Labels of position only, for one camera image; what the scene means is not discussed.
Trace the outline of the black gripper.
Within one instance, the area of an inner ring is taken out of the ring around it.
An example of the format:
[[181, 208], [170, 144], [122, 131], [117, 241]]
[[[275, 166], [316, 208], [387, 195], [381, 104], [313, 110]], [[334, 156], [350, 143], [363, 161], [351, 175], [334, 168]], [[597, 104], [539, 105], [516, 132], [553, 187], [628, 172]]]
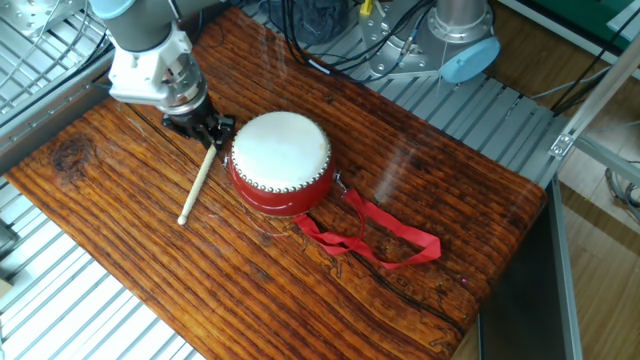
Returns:
[[234, 134], [236, 118], [215, 114], [210, 98], [205, 96], [195, 108], [185, 113], [164, 114], [161, 124], [186, 139], [198, 141], [202, 146], [213, 145], [221, 150]]

